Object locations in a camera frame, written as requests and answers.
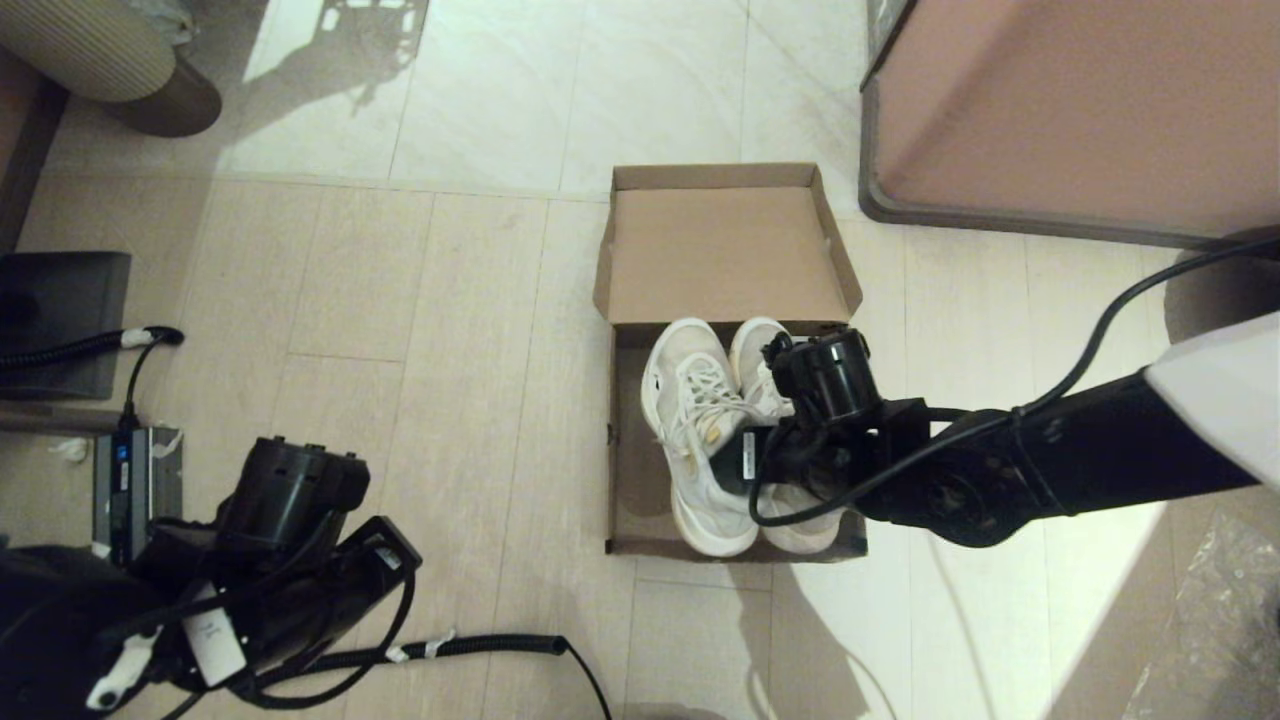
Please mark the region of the black corrugated conduit taped midway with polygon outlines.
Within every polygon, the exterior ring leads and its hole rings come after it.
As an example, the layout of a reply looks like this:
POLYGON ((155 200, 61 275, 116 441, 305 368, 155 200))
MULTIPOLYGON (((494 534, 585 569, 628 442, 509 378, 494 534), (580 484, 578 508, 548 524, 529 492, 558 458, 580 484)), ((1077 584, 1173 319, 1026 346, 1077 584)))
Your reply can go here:
POLYGON ((586 664, 581 653, 563 635, 539 635, 524 633, 503 633, 485 635, 457 635, 449 633, 439 639, 420 641, 406 644, 392 644, 388 650, 351 650, 325 655, 316 660, 310 671, 329 673, 342 669, 375 667, 385 664, 406 664, 408 661, 461 657, 474 653, 538 653, 549 656, 568 655, 588 679, 596 702, 600 705, 604 720, 614 720, 602 684, 586 664))

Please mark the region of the pink cabinet with grey base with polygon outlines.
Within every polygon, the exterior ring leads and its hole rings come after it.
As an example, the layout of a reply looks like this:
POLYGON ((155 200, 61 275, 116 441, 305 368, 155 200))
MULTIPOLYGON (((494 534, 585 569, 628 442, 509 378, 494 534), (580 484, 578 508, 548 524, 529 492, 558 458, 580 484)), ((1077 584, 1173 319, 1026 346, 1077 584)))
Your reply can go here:
POLYGON ((867 0, 873 220, 1189 249, 1280 225, 1280 0, 867 0))

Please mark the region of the dark brown wooden furniture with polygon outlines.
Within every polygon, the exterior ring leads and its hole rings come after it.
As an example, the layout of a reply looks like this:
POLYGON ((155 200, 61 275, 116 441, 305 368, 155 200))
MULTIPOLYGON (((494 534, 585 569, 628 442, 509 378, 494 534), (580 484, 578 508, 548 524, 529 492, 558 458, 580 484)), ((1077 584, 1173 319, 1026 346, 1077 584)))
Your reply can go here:
POLYGON ((0 256, 15 252, 69 94, 0 47, 0 256))

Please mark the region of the brown cardboard shoe box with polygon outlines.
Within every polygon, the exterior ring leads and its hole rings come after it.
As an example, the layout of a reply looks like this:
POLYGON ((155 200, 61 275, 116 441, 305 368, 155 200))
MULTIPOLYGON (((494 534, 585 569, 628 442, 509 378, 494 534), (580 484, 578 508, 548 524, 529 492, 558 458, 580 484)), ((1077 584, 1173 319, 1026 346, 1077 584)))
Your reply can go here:
POLYGON ((594 304, 612 331, 611 556, 708 562, 678 534, 666 454, 643 419, 643 369, 672 323, 721 345, 754 316, 796 337, 841 331, 863 288, 813 163, 617 167, 594 304))

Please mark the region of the grey crumpled cloth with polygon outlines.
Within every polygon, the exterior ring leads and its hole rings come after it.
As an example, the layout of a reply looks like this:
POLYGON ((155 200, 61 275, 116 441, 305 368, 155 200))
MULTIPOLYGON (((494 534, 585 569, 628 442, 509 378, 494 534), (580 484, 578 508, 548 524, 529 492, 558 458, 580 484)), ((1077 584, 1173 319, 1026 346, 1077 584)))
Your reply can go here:
POLYGON ((198 33, 191 0, 123 0, 174 47, 189 44, 198 33))

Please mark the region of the beige ribbed round pouf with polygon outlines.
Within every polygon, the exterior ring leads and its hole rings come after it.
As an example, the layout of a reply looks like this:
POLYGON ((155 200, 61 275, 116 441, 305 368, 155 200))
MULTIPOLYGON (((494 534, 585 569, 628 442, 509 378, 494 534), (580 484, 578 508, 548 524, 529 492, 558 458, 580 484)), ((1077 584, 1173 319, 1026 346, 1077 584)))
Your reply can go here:
POLYGON ((215 85, 124 0, 0 0, 0 47, 141 135, 201 135, 221 115, 215 85))

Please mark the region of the grey power supply unit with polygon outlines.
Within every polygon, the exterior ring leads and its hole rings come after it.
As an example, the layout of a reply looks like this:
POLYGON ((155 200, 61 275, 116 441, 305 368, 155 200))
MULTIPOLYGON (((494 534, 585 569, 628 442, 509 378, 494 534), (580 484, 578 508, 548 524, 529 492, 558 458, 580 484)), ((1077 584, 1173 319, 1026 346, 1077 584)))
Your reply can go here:
POLYGON ((157 518, 182 518, 186 433, 141 427, 101 436, 93 451, 92 548, 125 568, 150 538, 157 518))

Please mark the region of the white laced sneaker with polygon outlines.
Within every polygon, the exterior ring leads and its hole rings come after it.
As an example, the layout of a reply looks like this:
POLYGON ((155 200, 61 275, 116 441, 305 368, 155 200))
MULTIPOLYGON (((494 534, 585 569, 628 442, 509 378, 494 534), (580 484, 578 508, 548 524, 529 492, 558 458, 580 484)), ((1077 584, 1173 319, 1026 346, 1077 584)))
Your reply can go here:
POLYGON ((708 323, 685 318, 662 331, 643 370, 640 409, 669 469, 680 536, 703 556, 731 559, 746 552, 759 527, 748 514, 748 501, 716 479, 712 461, 753 411, 708 323))
MULTIPOLYGON (((777 320, 756 316, 736 332, 730 347, 730 365, 742 398, 751 406, 751 419, 758 425, 780 427, 795 416, 794 401, 785 397, 774 383, 765 360, 765 348, 790 333, 777 320)), ((781 518, 810 510, 820 500, 799 480, 763 482, 756 510, 767 518, 781 518)), ((838 534, 842 512, 832 510, 818 518, 786 527, 764 527, 764 537, 777 548, 796 555, 814 555, 828 550, 838 534)))

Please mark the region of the clear plastic sheet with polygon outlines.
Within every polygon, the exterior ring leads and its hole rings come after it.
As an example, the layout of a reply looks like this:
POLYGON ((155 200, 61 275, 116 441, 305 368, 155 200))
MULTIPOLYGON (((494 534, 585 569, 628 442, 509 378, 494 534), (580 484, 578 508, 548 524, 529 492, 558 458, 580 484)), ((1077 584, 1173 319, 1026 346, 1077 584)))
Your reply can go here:
POLYGON ((1280 548, 1217 511, 1123 720, 1280 720, 1280 548))

